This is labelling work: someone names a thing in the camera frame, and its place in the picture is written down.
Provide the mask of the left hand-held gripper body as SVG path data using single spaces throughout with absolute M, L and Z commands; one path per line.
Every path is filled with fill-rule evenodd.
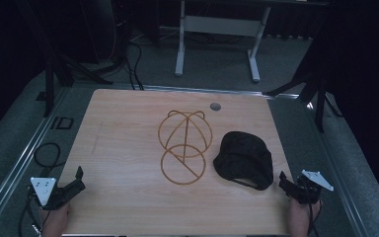
M 71 201 L 77 192 L 71 187 L 59 188 L 55 178 L 31 177 L 38 206 L 43 210 L 56 210 Z

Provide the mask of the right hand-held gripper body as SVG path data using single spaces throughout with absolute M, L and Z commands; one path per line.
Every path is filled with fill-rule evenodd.
M 300 204 L 316 203 L 322 189 L 333 192 L 335 188 L 319 172 L 303 170 L 301 176 L 297 179 L 300 188 L 300 194 L 297 200 Z

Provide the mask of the person's right hand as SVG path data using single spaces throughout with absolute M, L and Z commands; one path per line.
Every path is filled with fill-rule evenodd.
M 294 197 L 289 199 L 287 215 L 288 230 L 291 237 L 308 237 L 311 224 L 321 211 L 322 202 L 309 206 L 300 204 Z

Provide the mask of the person's left hand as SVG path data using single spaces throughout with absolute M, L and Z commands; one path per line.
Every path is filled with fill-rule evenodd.
M 41 210 L 41 237 L 62 237 L 69 213 L 70 204 L 67 203 L 57 210 Z

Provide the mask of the black cap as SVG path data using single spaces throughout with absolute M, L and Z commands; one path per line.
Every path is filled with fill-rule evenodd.
M 221 178 L 258 191 L 273 183 L 271 153 L 261 138 L 247 132 L 223 136 L 213 167 Z

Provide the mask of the black tripod stand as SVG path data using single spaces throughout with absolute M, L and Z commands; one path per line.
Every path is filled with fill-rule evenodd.
M 314 37 L 306 54 L 297 67 L 292 79 L 282 86 L 265 92 L 266 96 L 275 97 L 288 89 L 304 84 L 298 100 L 307 104 L 317 97 L 317 109 L 314 123 L 320 132 L 324 131 L 323 115 L 330 74 L 340 59 L 340 34 L 332 20 L 326 20 Z
M 45 111 L 43 116 L 47 118 L 54 108 L 54 77 L 57 77 L 62 86 L 72 86 L 74 79 L 69 71 L 69 66 L 79 70 L 86 78 L 100 84 L 111 85 L 112 82 L 102 79 L 95 73 L 80 65 L 71 57 L 62 53 L 54 42 L 49 27 L 40 16 L 36 0 L 13 0 L 27 22 L 33 36 L 38 43 L 45 59 Z

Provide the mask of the metal floor rail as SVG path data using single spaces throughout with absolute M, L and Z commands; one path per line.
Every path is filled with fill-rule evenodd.
M 45 137 L 54 112 L 69 89 L 56 92 L 54 105 L 45 117 L 45 103 L 36 92 L 23 93 L 0 122 L 0 213 L 30 165 L 33 152 Z

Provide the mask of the white metal desk frame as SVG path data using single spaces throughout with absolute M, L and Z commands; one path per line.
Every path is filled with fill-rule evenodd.
M 252 80 L 255 83 L 258 83 L 261 80 L 261 76 L 257 64 L 257 53 L 259 50 L 260 42 L 264 35 L 270 10 L 270 7 L 265 7 L 262 13 L 262 18 L 259 21 L 201 17 L 187 15 L 186 0 L 181 0 L 179 47 L 176 59 L 175 75 L 182 76 L 184 74 L 186 32 L 251 37 L 255 39 L 255 43 L 251 49 L 247 50 L 247 57 L 251 70 Z

